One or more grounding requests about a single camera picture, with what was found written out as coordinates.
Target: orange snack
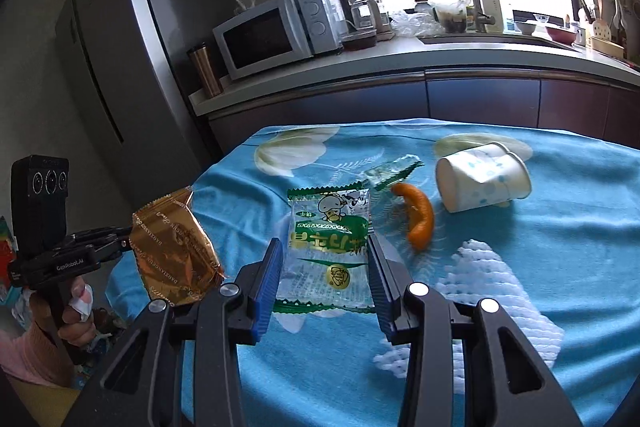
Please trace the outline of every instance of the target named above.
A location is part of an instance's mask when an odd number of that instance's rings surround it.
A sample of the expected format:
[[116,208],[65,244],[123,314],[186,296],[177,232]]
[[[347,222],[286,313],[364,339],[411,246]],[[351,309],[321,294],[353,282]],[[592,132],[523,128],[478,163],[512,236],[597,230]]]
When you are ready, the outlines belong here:
[[415,250],[424,250],[433,235],[433,207],[420,188],[409,183],[391,185],[391,192],[404,198],[409,213],[409,233],[406,238]]

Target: plastic bag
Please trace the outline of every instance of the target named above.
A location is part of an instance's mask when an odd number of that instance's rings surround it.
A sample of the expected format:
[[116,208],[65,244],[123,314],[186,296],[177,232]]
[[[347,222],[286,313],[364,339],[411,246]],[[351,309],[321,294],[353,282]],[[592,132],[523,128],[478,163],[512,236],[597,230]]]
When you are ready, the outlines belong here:
[[393,19],[391,29],[398,37],[433,37],[445,33],[432,12],[406,13],[401,10],[392,12],[389,16]]
[[373,306],[367,278],[369,191],[361,184],[290,190],[289,248],[276,298]]
[[414,154],[405,154],[397,160],[384,162],[360,173],[370,187],[376,192],[387,188],[389,185],[401,182],[417,167],[424,167],[424,163]]
[[471,0],[458,0],[453,3],[434,3],[433,8],[440,24],[447,33],[466,32],[466,7]]

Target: microwave door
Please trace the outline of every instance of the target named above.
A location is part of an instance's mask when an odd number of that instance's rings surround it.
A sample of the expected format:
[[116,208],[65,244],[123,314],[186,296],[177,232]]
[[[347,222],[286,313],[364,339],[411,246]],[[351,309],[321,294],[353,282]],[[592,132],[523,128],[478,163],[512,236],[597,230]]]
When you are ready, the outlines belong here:
[[214,30],[232,79],[312,56],[293,0],[272,0]]

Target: candy wrapper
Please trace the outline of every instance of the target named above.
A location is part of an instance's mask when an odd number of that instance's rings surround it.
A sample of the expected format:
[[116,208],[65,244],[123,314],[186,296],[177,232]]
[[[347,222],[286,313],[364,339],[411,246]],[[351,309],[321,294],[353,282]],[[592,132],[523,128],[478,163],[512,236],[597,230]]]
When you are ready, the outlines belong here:
[[376,192],[389,185],[401,182],[409,177],[415,168],[424,166],[420,158],[414,154],[407,154],[390,162],[381,163],[361,172],[361,177],[367,181]]
[[367,279],[369,191],[289,191],[289,245],[276,298],[345,308],[373,306]]
[[220,285],[224,270],[190,209],[193,189],[182,188],[133,214],[129,240],[149,296],[181,305]]

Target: countertop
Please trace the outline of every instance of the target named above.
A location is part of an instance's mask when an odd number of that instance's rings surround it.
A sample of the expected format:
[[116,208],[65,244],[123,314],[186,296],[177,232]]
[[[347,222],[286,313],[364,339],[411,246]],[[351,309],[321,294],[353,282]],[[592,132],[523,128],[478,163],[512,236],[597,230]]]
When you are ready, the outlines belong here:
[[264,73],[231,81],[222,79],[224,92],[206,98],[203,90],[190,96],[197,115],[209,114],[277,92],[340,78],[368,74],[419,71],[430,68],[499,66],[546,68],[586,73],[640,86],[640,73],[594,50],[573,50],[532,44],[452,42],[423,44],[417,38],[394,38],[356,52],[311,58]]

